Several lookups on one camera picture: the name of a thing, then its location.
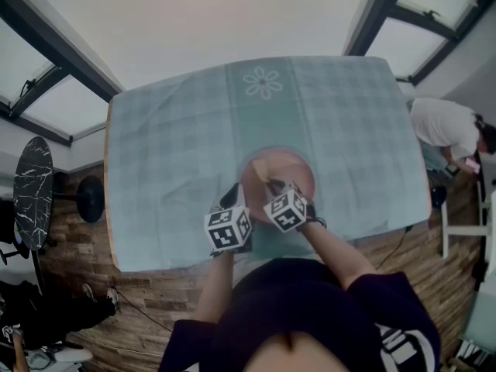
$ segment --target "person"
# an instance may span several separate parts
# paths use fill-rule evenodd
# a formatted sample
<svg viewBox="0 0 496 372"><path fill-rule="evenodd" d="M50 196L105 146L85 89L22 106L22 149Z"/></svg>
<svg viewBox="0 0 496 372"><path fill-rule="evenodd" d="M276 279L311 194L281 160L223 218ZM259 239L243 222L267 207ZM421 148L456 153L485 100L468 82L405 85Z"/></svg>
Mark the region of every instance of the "person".
<svg viewBox="0 0 496 372"><path fill-rule="evenodd" d="M115 314L119 296L109 288L104 300L96 301L90 286L83 284L84 297L58 299L43 296L36 285L23 281L10 285L0 281L0 362L23 370L23 348L38 350L64 341L69 332L89 329ZM24 347L19 346L22 333Z"/></svg>
<svg viewBox="0 0 496 372"><path fill-rule="evenodd" d="M434 371L439 334L404 273L383 275L315 218L298 229L322 259L274 259L233 288L215 257L193 319L175 322L160 372Z"/></svg>
<svg viewBox="0 0 496 372"><path fill-rule="evenodd" d="M472 174L465 158L472 158L477 150L496 153L496 128L471 108L435 98L416 98L408 106L428 168L440 171L453 164Z"/></svg>

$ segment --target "plaid tablecloth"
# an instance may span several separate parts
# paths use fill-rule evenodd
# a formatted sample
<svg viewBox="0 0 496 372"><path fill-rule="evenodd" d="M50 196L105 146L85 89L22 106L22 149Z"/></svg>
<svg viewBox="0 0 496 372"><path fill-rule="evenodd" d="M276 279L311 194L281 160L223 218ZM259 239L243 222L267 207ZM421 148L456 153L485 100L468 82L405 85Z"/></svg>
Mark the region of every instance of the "plaid tablecloth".
<svg viewBox="0 0 496 372"><path fill-rule="evenodd" d="M429 196L405 99L385 60L279 57L185 74L114 97L108 202L123 271L209 258L203 216L258 150L310 164L319 215L345 239L425 220ZM302 255L259 226L259 257Z"/></svg>

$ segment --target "chair leg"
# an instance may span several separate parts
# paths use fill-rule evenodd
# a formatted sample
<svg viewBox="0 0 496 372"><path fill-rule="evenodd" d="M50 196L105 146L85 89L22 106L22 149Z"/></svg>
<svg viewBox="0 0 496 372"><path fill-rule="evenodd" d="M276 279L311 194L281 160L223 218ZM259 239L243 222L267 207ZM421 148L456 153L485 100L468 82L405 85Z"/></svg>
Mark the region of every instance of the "chair leg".
<svg viewBox="0 0 496 372"><path fill-rule="evenodd" d="M10 258L10 257L13 257L15 255L19 255L20 252L19 251L14 251L14 252L8 252L8 253L3 253L1 250L0 250L0 259L2 259L2 262L4 263L4 265L7 266L7 259Z"/></svg>
<svg viewBox="0 0 496 372"><path fill-rule="evenodd" d="M448 208L446 207L446 201L441 205L441 221L443 223L443 259L447 259L448 250L450 247L450 242L448 239Z"/></svg>

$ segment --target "round table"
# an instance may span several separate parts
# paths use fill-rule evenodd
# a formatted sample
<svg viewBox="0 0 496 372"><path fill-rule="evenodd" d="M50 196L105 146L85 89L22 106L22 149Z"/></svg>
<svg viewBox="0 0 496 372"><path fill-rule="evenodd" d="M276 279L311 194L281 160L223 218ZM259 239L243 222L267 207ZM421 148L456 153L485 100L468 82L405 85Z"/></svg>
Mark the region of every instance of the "round table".
<svg viewBox="0 0 496 372"><path fill-rule="evenodd" d="M28 142L15 175L15 223L22 242L30 250L37 251L47 237L53 198L52 155L41 136Z"/></svg>

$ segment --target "white sneaker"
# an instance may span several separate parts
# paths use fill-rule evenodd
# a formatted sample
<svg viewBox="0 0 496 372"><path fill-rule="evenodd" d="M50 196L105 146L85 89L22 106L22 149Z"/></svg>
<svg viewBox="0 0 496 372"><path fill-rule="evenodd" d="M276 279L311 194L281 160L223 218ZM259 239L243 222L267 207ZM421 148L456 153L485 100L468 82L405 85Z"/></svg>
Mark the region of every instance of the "white sneaker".
<svg viewBox="0 0 496 372"><path fill-rule="evenodd" d="M84 296L87 296L92 301L96 302L95 297L93 296L93 290L91 289L91 287L86 283L82 284L81 286L83 287Z"/></svg>
<svg viewBox="0 0 496 372"><path fill-rule="evenodd" d="M107 290L107 299L110 299L117 310L117 304L119 303L119 294L114 288L109 288Z"/></svg>

